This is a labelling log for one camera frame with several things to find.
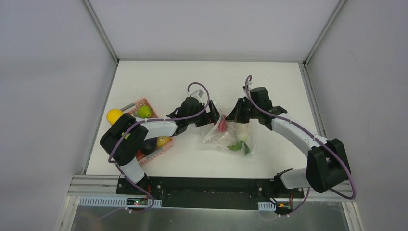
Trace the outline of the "yellow fake lemon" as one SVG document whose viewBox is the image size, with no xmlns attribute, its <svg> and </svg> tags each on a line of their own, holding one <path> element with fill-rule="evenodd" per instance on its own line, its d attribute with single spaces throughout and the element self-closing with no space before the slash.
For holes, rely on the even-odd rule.
<svg viewBox="0 0 408 231">
<path fill-rule="evenodd" d="M 123 114 L 124 112 L 120 109 L 111 109 L 106 114 L 106 120 L 110 125 L 113 125 Z"/>
</svg>

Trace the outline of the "clear zip top bag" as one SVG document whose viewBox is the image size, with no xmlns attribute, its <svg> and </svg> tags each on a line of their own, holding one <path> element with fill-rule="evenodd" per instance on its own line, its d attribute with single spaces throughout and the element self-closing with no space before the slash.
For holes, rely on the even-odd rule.
<svg viewBox="0 0 408 231">
<path fill-rule="evenodd" d="M 223 105 L 214 102 L 215 108 L 221 115 L 226 115 L 230 112 L 230 109 L 224 107 Z M 202 135 L 202 143 L 210 145 L 212 147 L 217 147 L 223 151 L 240 156 L 252 156 L 256 151 L 256 139 L 257 139 L 257 127 L 256 124 L 251 121 L 249 122 L 250 137 L 247 141 L 238 141 L 235 136 L 235 123 L 227 122 L 228 129 L 225 132 L 220 132 L 217 130 L 217 126 L 220 119 L 216 123 L 205 125 L 200 128 Z"/>
</svg>

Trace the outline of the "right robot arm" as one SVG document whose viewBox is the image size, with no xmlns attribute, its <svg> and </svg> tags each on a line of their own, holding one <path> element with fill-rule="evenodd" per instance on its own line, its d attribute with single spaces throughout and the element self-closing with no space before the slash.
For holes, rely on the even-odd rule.
<svg viewBox="0 0 408 231">
<path fill-rule="evenodd" d="M 285 197 L 294 188 L 312 188 L 324 193 L 350 179 L 345 148 L 339 139 L 315 135 L 300 125 L 287 110 L 273 106 L 266 88 L 244 87 L 243 90 L 246 96 L 238 99 L 226 120 L 236 124 L 257 120 L 291 142 L 307 158 L 305 168 L 288 169 L 275 176 L 273 191 L 277 196 Z"/>
</svg>

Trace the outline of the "white fake radish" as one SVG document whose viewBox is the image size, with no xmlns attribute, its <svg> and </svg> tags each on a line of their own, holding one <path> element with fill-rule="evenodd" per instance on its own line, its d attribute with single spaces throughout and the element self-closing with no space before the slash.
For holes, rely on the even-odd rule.
<svg viewBox="0 0 408 231">
<path fill-rule="evenodd" d="M 235 123 L 235 136 L 238 141 L 247 141 L 250 137 L 250 129 L 249 129 L 249 124 L 240 124 L 240 123 Z"/>
</svg>

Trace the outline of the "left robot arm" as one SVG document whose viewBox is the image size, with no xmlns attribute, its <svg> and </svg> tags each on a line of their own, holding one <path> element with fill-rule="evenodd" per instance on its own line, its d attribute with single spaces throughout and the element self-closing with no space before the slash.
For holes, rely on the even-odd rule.
<svg viewBox="0 0 408 231">
<path fill-rule="evenodd" d="M 187 97 L 180 107 L 163 118 L 141 119 L 124 114 L 100 139 L 100 146 L 108 153 L 108 161 L 118 166 L 127 177 L 128 188 L 134 194 L 146 191 L 145 172 L 136 159 L 137 152 L 146 140 L 158 137 L 174 137 L 185 132 L 189 125 L 196 127 L 216 123 L 220 113 L 213 101 L 202 103 Z"/>
</svg>

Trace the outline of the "green fake lime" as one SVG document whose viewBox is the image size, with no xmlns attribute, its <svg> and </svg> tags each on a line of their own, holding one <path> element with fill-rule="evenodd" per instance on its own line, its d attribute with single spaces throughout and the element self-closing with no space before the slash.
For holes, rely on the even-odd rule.
<svg viewBox="0 0 408 231">
<path fill-rule="evenodd" d="M 136 113 L 139 118 L 151 118 L 153 116 L 153 110 L 149 105 L 140 106 Z"/>
</svg>

